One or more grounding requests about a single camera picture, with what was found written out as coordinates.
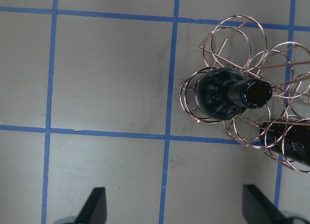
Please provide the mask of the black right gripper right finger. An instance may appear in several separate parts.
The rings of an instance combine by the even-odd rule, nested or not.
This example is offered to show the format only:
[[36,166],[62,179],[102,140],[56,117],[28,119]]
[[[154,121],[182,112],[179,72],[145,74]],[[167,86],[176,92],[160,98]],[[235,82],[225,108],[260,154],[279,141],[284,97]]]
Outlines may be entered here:
[[296,217],[285,217],[278,208],[253,184],[244,184],[242,214],[247,224],[308,224]]

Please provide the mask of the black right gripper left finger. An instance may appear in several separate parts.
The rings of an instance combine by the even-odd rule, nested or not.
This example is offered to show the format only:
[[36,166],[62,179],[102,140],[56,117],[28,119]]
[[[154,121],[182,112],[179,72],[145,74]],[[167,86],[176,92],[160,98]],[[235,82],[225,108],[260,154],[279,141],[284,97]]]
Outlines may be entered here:
[[107,198],[105,187],[93,188],[77,217],[67,217],[55,224],[105,224],[107,221]]

